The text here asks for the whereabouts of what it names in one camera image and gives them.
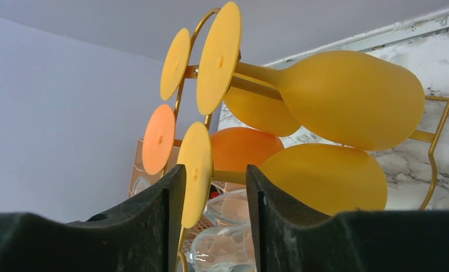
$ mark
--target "marble surface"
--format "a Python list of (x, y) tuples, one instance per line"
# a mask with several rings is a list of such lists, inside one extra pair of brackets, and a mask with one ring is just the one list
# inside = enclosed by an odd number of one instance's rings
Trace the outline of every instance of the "marble surface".
[[(414, 72), (423, 84), (425, 94), (449, 97), (449, 31), (414, 39), (367, 52)], [(445, 102), (427, 101), (425, 114), (418, 127), (434, 133)], [(222, 106), (218, 130), (246, 126)], [(300, 143), (329, 143), (326, 139), (301, 127), (289, 137), (281, 138), (285, 147)], [(389, 210), (417, 209), (422, 203), (431, 180), (428, 159), (430, 144), (407, 139), (395, 148), (373, 152), (388, 181)], [(427, 209), (449, 209), (449, 117), (435, 150), (438, 165), (438, 186)]]

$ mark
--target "gray wall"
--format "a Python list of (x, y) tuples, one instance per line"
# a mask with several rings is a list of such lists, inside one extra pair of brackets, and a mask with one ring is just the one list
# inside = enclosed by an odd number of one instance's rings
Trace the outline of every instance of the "gray wall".
[[(161, 67), (0, 18), (0, 212), (69, 222), (125, 200)], [(203, 120), (192, 99), (178, 137)]]

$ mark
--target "white baseboard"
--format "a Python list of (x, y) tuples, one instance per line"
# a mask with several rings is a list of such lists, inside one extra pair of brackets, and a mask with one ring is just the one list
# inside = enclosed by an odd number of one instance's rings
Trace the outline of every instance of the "white baseboard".
[(376, 46), (396, 43), (449, 27), (449, 8), (419, 18), (399, 22), (333, 42), (312, 50), (267, 63), (264, 66), (283, 69), (309, 55), (329, 50), (365, 51)]

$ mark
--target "yellow disc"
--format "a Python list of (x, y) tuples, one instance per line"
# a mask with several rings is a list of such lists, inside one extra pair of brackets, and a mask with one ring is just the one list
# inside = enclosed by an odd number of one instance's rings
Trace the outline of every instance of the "yellow disc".
[(198, 110), (211, 114), (231, 83), (241, 41), (241, 14), (234, 2), (219, 11), (211, 25), (200, 60), (197, 82)]
[(236, 118), (257, 130), (286, 137), (301, 127), (283, 101), (234, 87), (229, 89), (223, 101)]
[(363, 150), (321, 143), (289, 147), (261, 167), (280, 189), (328, 215), (383, 210), (387, 180), (375, 158)]
[(179, 30), (171, 43), (161, 73), (161, 99), (168, 100), (175, 94), (191, 53), (191, 37), (186, 28)]
[(208, 201), (213, 175), (211, 140), (201, 122), (193, 123), (184, 135), (177, 164), (186, 168), (186, 192), (181, 224), (192, 228), (201, 218)]

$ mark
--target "black object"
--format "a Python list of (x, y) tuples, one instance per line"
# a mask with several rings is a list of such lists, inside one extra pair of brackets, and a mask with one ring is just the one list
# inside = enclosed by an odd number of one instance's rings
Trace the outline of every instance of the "black object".
[(449, 211), (344, 212), (332, 218), (247, 168), (260, 272), (449, 271)]
[(0, 214), (0, 271), (174, 272), (185, 179), (184, 166), (177, 165), (86, 222)]

